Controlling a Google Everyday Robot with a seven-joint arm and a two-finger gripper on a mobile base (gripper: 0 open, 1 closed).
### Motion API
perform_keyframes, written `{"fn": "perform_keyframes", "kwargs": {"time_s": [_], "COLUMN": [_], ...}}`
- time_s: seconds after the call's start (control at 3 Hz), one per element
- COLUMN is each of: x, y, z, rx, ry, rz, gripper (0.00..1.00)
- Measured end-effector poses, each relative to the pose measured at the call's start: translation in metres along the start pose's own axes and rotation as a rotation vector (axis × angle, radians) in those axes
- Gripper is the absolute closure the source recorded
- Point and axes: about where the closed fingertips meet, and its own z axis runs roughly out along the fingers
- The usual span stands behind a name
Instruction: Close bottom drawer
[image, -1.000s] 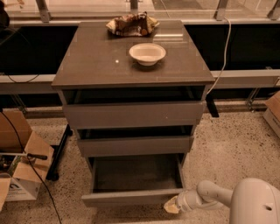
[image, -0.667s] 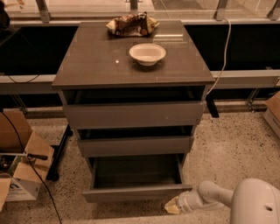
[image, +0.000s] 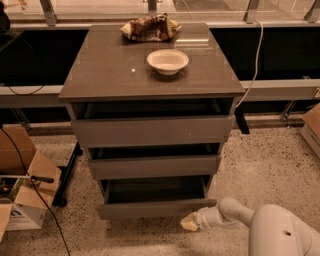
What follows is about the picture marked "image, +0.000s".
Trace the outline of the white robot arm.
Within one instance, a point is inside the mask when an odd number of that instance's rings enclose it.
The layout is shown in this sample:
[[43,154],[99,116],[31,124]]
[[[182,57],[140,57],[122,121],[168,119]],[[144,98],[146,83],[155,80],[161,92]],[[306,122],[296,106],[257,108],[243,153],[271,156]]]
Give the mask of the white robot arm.
[[265,204],[251,210],[233,198],[204,207],[181,220],[185,230],[249,229],[248,256],[320,256],[320,233],[289,210]]

